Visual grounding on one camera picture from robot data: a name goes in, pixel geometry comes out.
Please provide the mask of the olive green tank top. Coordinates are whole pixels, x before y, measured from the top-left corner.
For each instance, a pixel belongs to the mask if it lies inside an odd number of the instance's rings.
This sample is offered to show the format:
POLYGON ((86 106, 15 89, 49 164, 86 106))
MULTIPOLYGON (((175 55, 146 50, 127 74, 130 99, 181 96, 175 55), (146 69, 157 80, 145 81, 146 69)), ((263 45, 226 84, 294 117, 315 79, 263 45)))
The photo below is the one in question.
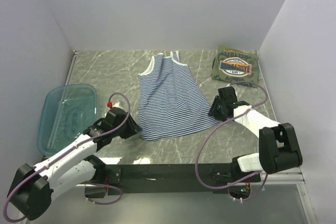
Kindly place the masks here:
POLYGON ((211 77, 214 80, 227 83, 241 83, 248 87, 255 87, 253 83, 258 83, 259 62, 255 52, 245 52, 219 45, 217 56, 212 63, 211 77))

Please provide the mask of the blue white striped tank top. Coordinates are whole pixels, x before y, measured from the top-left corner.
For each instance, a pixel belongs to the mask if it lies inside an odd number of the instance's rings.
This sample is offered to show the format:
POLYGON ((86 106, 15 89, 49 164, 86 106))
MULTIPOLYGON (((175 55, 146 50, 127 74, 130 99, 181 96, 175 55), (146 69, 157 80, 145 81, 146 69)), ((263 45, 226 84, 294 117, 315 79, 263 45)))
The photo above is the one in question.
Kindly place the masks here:
POLYGON ((218 123, 178 51, 157 54, 139 74, 139 126, 146 141, 198 133, 218 123))

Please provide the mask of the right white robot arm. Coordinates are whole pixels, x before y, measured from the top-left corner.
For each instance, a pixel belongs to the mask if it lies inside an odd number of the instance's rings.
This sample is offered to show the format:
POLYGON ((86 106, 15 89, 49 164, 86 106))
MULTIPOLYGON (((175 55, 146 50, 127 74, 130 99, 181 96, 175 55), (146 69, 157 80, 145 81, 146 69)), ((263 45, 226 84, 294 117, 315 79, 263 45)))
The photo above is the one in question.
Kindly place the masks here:
POLYGON ((221 122, 235 121, 258 138, 258 152, 232 159, 230 175, 243 181, 253 172, 274 174, 300 167, 303 163, 295 128, 262 115, 252 105, 238 101, 231 86, 218 89, 208 115, 221 122))

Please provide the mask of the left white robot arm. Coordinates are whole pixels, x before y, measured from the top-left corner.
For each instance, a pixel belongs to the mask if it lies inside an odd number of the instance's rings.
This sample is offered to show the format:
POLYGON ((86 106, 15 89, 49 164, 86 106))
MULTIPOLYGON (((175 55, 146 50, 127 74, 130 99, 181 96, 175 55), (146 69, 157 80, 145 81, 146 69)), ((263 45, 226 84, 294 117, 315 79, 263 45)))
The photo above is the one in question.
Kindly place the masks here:
POLYGON ((106 187, 117 180, 120 172, 108 171, 95 153, 109 145, 113 138, 130 138, 141 132, 132 116, 121 108, 110 109, 106 116, 87 127, 77 139, 50 158, 34 165, 22 165, 9 189, 4 218, 15 223, 7 214, 8 204, 14 205, 28 220, 39 218, 61 194, 78 184, 106 187))

